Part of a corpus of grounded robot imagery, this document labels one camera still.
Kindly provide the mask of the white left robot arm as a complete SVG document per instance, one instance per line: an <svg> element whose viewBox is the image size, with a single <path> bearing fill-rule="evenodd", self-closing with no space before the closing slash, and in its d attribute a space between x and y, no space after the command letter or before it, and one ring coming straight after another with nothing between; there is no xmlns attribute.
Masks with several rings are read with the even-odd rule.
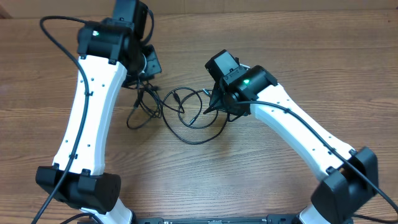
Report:
<svg viewBox="0 0 398 224"><path fill-rule="evenodd" d="M49 195L79 210L93 223L134 223L121 201L121 178L105 172L105 145L121 88L140 85L161 72L145 33L153 13L140 1L117 0L113 15L84 21L78 31L75 98L63 142L50 166L37 169L35 181Z"/></svg>

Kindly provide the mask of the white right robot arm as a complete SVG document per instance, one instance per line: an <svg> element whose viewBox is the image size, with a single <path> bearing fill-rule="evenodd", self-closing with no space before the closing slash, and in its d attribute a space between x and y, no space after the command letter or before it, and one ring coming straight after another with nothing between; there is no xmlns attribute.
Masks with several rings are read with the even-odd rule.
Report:
<svg viewBox="0 0 398 224"><path fill-rule="evenodd" d="M378 162L368 147L356 151L321 127L260 65L248 67L227 50L205 68L215 81L210 109L253 115L272 128L309 166L319 181L298 223L352 223L376 195Z"/></svg>

